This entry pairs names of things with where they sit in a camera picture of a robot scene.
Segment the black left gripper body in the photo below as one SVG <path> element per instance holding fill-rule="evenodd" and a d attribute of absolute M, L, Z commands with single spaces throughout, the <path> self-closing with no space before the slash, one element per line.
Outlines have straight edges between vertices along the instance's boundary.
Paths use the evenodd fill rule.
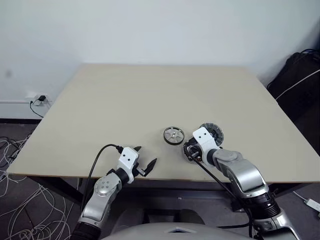
<path fill-rule="evenodd" d="M 140 167 L 140 164 L 137 161 L 135 164 L 135 176 L 137 177 L 138 175 L 145 177 L 147 175 L 147 170 Z"/>

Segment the silver wheel with black tire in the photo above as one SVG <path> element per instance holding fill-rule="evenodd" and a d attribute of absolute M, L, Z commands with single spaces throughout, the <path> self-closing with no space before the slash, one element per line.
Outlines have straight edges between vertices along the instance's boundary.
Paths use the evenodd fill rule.
<path fill-rule="evenodd" d="M 185 134 L 179 127 L 170 126 L 163 131 L 163 139 L 167 144 L 177 146 L 184 141 Z"/>

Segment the round disc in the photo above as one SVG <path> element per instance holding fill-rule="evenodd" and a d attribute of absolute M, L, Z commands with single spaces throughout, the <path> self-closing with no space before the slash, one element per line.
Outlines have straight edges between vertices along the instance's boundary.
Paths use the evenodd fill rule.
<path fill-rule="evenodd" d="M 200 128 L 202 127 L 204 127 L 210 133 L 210 135 L 214 138 L 216 145 L 220 147 L 224 141 L 222 129 L 218 125 L 211 122 L 201 124 Z"/>

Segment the grey robot body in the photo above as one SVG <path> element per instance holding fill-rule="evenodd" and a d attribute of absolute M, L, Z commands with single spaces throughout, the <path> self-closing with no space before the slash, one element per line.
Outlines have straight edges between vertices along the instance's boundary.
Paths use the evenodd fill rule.
<path fill-rule="evenodd" d="M 247 236 L 204 224 L 158 222 L 117 231 L 101 240 L 253 240 Z"/>

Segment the black bag with white stripe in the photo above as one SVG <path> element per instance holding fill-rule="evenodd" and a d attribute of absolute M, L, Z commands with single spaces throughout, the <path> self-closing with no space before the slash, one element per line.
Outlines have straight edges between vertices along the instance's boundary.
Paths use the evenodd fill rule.
<path fill-rule="evenodd" d="M 320 128 L 320 49 L 293 53 L 266 88 L 292 122 Z"/>

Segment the white power strip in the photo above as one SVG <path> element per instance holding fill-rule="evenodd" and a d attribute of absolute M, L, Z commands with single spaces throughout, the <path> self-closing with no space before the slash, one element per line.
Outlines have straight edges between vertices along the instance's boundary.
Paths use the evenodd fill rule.
<path fill-rule="evenodd" d="M 295 196 L 297 196 L 298 198 L 302 199 L 303 202 L 310 208 L 312 208 L 313 210 L 318 212 L 318 215 L 320 217 L 320 203 L 318 203 L 317 201 L 311 199 L 311 198 L 305 198 L 303 196 L 301 196 L 299 193 L 297 193 L 296 191 L 292 192 Z"/>

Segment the black table frame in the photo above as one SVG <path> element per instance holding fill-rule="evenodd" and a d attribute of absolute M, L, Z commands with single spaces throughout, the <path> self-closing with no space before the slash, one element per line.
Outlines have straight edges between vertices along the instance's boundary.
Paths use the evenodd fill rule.
<path fill-rule="evenodd" d="M 83 194 L 61 177 L 29 176 L 29 178 L 60 196 L 80 205 Z M 228 193 L 216 182 L 184 180 L 137 179 L 126 185 L 118 194 L 122 199 L 132 198 L 182 198 L 218 199 L 228 198 Z"/>

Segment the white wall socket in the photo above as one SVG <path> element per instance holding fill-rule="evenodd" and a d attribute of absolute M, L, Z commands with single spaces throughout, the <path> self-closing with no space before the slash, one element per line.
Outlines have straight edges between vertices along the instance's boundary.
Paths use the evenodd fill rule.
<path fill-rule="evenodd" d="M 37 99 L 38 99 L 38 97 L 39 97 L 40 95 L 46 95 L 47 101 L 45 101 L 45 102 L 43 102 L 43 103 L 38 102 Z M 29 95 L 27 95 L 27 96 L 25 97 L 25 100 L 26 100 L 26 101 L 32 101 L 35 106 L 51 105 L 52 102 L 53 102 L 53 101 L 51 100 L 51 98 L 49 97 L 49 95 L 46 94 L 46 93 L 30 93 Z"/>

